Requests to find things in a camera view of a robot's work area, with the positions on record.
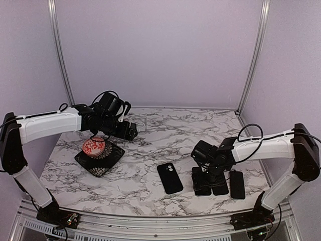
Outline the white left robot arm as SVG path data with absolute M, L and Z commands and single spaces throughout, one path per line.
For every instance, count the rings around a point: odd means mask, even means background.
M 65 110 L 20 115 L 7 113 L 1 125 L 1 164 L 3 171 L 13 176 L 52 223 L 63 220 L 63 211 L 53 203 L 55 199 L 28 167 L 22 146 L 31 141 L 66 132 L 103 132 L 107 136 L 132 141 L 137 135 L 136 124 L 121 118 L 131 105 L 123 104 L 78 104 Z

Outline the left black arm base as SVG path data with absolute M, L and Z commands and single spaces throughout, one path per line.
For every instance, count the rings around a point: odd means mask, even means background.
M 78 227 L 80 214 L 77 212 L 66 211 L 60 209 L 60 206 L 56 201 L 52 201 L 48 206 L 42 208 L 39 207 L 36 219 L 62 225 L 63 227 L 76 229 Z

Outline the black smartphone dark screen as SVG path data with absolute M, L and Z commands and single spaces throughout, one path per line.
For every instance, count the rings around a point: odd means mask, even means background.
M 200 167 L 192 168 L 192 182 L 193 190 L 196 196 L 210 196 L 212 195 L 212 189 L 208 186 L 206 180 L 206 173 L 202 171 Z

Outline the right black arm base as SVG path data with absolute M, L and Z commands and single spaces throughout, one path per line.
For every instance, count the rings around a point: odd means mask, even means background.
M 261 201 L 255 203 L 252 211 L 233 214 L 230 224 L 234 230 L 241 230 L 273 223 L 275 221 L 272 210 L 268 210 L 261 205 Z

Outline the black phone case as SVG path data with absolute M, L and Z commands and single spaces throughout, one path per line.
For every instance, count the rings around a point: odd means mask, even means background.
M 157 172 L 167 195 L 183 191 L 182 182 L 173 163 L 165 163 L 157 166 Z

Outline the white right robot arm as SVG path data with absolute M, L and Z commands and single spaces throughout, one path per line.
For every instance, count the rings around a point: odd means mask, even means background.
M 198 196 L 208 195 L 214 188 L 225 187 L 224 171 L 231 170 L 234 165 L 249 160 L 292 159 L 286 173 L 257 198 L 256 207 L 249 212 L 248 220 L 253 225 L 259 225 L 268 217 L 268 213 L 303 183 L 319 177 L 318 143 L 320 139 L 312 136 L 301 123 L 274 135 L 225 138 L 218 147 L 199 141 L 191 153 L 198 164 L 192 169 L 194 193 Z

